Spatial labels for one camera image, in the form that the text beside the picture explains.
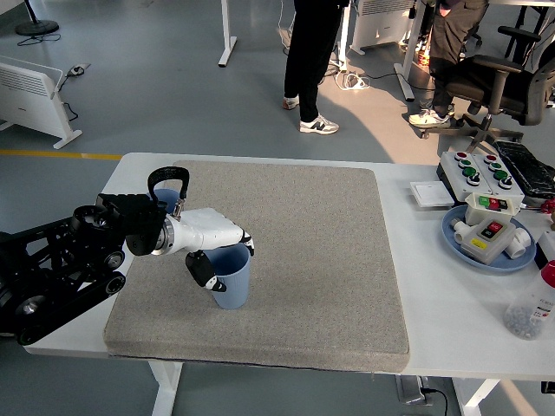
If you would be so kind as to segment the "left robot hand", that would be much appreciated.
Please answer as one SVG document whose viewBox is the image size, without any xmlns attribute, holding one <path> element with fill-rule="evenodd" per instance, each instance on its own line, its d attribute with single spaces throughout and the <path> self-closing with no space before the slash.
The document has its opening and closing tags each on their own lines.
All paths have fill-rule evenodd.
<svg viewBox="0 0 555 416">
<path fill-rule="evenodd" d="M 205 251 L 235 244 L 243 244 L 254 256 L 254 241 L 248 232 L 213 208 L 202 208 L 184 211 L 180 219 L 168 215 L 153 254 L 169 255 L 183 250 L 186 267 L 200 287 L 226 292 Z"/>
</svg>

